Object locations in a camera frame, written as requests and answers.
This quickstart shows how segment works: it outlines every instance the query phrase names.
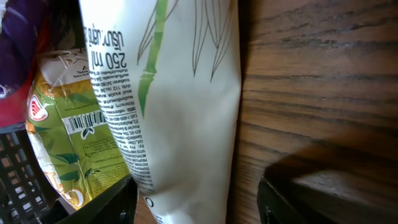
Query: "wooden table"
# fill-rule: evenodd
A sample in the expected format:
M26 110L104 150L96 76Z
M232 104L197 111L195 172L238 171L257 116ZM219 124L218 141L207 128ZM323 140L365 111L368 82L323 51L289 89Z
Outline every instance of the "wooden table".
M337 223L397 223L398 1L239 0L239 16L227 223L260 223L265 170Z

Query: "green and white package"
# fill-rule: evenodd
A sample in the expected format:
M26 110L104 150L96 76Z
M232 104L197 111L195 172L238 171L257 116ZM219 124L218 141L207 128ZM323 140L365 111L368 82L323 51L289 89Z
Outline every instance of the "green and white package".
M224 223L236 0L80 0L93 89L158 223Z
M49 52L38 64L28 136L50 184L79 209L129 171L91 87L86 52Z

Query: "barcode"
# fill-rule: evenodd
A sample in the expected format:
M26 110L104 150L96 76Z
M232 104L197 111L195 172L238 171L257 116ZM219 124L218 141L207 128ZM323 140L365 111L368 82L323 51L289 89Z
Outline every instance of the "barcode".
M100 110L86 114L79 114L68 118L62 118L62 121L68 131L68 134L77 133L86 128L92 128L106 124L105 117Z

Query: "green packet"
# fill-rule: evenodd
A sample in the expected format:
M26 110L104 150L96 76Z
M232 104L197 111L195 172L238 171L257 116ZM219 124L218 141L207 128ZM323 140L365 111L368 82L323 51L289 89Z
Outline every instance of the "green packet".
M97 103L86 52L49 52L28 95L27 131L54 189L75 209L129 171Z

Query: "red logo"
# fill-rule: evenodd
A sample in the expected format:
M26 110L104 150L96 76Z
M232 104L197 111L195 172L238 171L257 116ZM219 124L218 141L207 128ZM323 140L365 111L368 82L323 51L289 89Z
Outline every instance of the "red logo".
M36 95L33 95L30 99L29 116L34 121L43 121L49 116L49 113L44 109Z

